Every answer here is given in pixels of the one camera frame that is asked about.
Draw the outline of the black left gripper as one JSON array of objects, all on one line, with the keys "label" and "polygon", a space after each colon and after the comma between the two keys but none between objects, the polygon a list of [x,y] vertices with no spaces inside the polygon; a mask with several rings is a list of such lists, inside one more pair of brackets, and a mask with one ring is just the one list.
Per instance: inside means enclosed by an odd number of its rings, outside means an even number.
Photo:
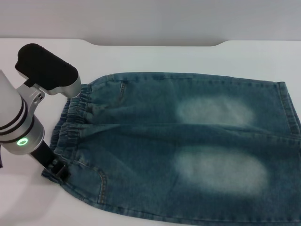
[{"label": "black left gripper", "polygon": [[70,176],[68,165],[59,164],[59,159],[56,159],[55,154],[44,141],[30,153],[30,156],[59,180],[65,181]]}]

